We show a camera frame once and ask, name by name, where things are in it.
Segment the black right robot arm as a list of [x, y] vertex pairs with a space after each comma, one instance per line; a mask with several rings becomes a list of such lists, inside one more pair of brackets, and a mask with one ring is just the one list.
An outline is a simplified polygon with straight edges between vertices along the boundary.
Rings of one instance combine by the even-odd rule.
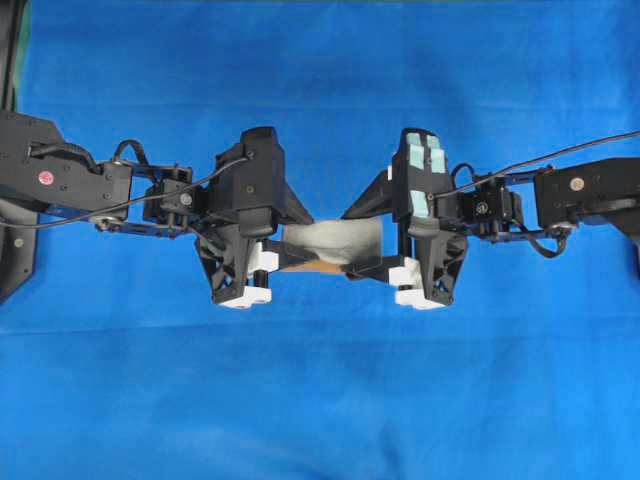
[[528, 241], [547, 258], [564, 251], [580, 224], [611, 224], [633, 242], [639, 240], [636, 157], [476, 180], [474, 190], [456, 192], [445, 162], [427, 160], [417, 167], [394, 160], [343, 217], [391, 215], [398, 226], [398, 252], [353, 261], [344, 268], [346, 276], [394, 285], [398, 304], [432, 309], [452, 304], [471, 237]]

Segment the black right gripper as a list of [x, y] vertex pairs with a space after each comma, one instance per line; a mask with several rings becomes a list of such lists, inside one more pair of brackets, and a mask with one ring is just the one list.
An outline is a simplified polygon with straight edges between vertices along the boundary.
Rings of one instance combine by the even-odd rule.
[[[342, 220], [377, 217], [392, 211], [392, 181], [381, 171]], [[344, 266], [350, 280], [385, 280], [396, 288], [395, 303], [415, 310], [450, 306], [455, 284], [468, 250], [468, 240], [458, 232], [436, 229], [426, 237], [411, 237], [409, 221], [398, 224], [398, 254], [376, 256]]]

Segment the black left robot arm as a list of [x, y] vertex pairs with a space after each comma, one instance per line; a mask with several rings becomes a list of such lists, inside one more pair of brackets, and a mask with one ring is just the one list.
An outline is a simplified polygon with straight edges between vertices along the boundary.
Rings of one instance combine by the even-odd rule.
[[53, 226], [88, 222], [101, 232], [174, 239], [195, 236], [214, 303], [244, 309], [271, 299], [269, 276], [314, 261], [305, 248], [276, 239], [280, 226], [312, 217], [285, 178], [285, 154], [271, 127], [243, 132], [214, 171], [149, 163], [128, 140], [134, 161], [115, 152], [99, 163], [66, 142], [44, 119], [1, 114], [1, 295], [32, 276], [39, 216]]

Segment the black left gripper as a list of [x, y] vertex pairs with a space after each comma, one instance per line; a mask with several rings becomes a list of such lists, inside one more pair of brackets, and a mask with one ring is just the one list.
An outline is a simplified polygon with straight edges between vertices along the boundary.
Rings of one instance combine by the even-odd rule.
[[[298, 267], [319, 259], [308, 249], [268, 239], [278, 229], [278, 217], [278, 181], [212, 180], [199, 194], [198, 217], [192, 230], [216, 305], [244, 309], [271, 299], [268, 270], [249, 266], [261, 242], [264, 252], [276, 255], [278, 268]], [[280, 223], [314, 223], [287, 181]]]

